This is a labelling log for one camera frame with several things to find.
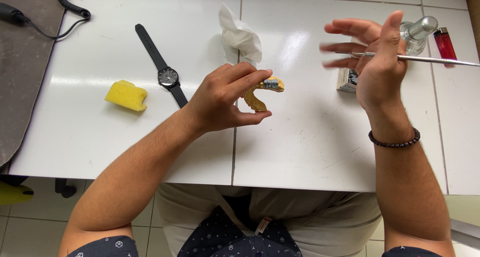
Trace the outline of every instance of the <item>crumpled paper tissue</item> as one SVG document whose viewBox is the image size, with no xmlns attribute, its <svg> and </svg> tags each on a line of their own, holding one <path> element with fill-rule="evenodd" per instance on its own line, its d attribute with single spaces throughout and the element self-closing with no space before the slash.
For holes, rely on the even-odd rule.
<svg viewBox="0 0 480 257">
<path fill-rule="evenodd" d="M 240 19 L 225 4 L 218 12 L 222 37 L 232 48 L 240 50 L 241 54 L 254 62 L 262 61 L 262 44 L 253 29 Z"/>
</svg>

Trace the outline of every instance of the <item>gray mat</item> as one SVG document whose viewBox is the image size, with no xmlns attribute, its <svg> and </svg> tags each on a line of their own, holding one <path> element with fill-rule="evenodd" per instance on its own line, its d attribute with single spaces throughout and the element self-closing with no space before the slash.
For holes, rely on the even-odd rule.
<svg viewBox="0 0 480 257">
<path fill-rule="evenodd" d="M 17 8 L 48 35 L 58 33 L 65 10 L 57 0 L 0 3 Z M 22 143 L 53 43 L 28 24 L 0 21 L 0 166 Z"/>
</svg>

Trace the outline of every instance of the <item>yellow sponge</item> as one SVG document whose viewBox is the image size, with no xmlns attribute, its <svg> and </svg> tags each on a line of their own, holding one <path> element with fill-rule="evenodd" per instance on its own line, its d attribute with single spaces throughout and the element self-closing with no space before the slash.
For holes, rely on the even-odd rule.
<svg viewBox="0 0 480 257">
<path fill-rule="evenodd" d="M 112 84 L 105 100 L 134 111 L 143 111 L 147 108 L 147 105 L 142 104 L 146 97 L 147 91 L 145 89 L 135 87 L 135 84 L 121 80 Z"/>
</svg>

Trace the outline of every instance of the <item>black cord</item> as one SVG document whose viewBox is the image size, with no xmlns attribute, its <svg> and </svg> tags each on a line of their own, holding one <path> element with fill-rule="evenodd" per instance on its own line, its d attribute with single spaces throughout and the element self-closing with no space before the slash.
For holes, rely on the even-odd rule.
<svg viewBox="0 0 480 257">
<path fill-rule="evenodd" d="M 77 25 L 78 23 L 82 22 L 82 21 L 88 21 L 90 20 L 90 17 L 92 16 L 90 14 L 90 11 L 86 10 L 85 8 L 81 8 L 81 7 L 78 7 L 72 3 L 70 3 L 69 1 L 67 0 L 58 0 L 58 2 L 67 10 L 83 17 L 84 19 L 83 20 L 79 20 L 79 21 L 76 21 L 70 28 L 69 30 L 67 30 L 65 33 L 61 34 L 61 35 L 57 35 L 57 36 L 49 36 L 49 35 L 46 35 L 44 32 L 40 31 L 40 29 L 32 22 L 32 20 L 30 20 L 29 18 L 25 17 L 21 12 L 14 12 L 13 13 L 13 17 L 14 19 L 17 19 L 19 21 L 24 21 L 28 24 L 30 24 L 33 29 L 35 29 L 37 32 L 39 32 L 40 34 L 46 36 L 47 38 L 51 38 L 51 39 L 57 39 L 57 38 L 63 38 L 64 36 L 66 36 L 68 33 L 70 33 L 70 31 L 72 31 L 72 29 L 75 27 L 75 25 Z"/>
</svg>

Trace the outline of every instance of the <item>hand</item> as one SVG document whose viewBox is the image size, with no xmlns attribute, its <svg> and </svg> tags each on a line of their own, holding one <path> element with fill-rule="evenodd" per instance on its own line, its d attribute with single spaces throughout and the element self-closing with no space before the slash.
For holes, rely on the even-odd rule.
<svg viewBox="0 0 480 257">
<path fill-rule="evenodd" d="M 224 64 L 208 74 L 190 102 L 181 109 L 199 134 L 232 127 L 259 124 L 270 111 L 243 113 L 233 105 L 250 88 L 272 75 L 247 62 Z"/>
<path fill-rule="evenodd" d="M 345 58 L 325 63 L 326 68 L 350 68 L 359 74 L 357 99 L 367 112 L 401 105 L 400 84 L 407 71 L 407 62 L 397 60 L 405 55 L 405 41 L 400 38 L 403 12 L 390 14 L 385 24 L 358 19 L 333 20 L 325 26 L 327 33 L 355 36 L 368 47 L 356 43 L 321 45 L 331 52 L 376 52 L 374 58 Z"/>
</svg>

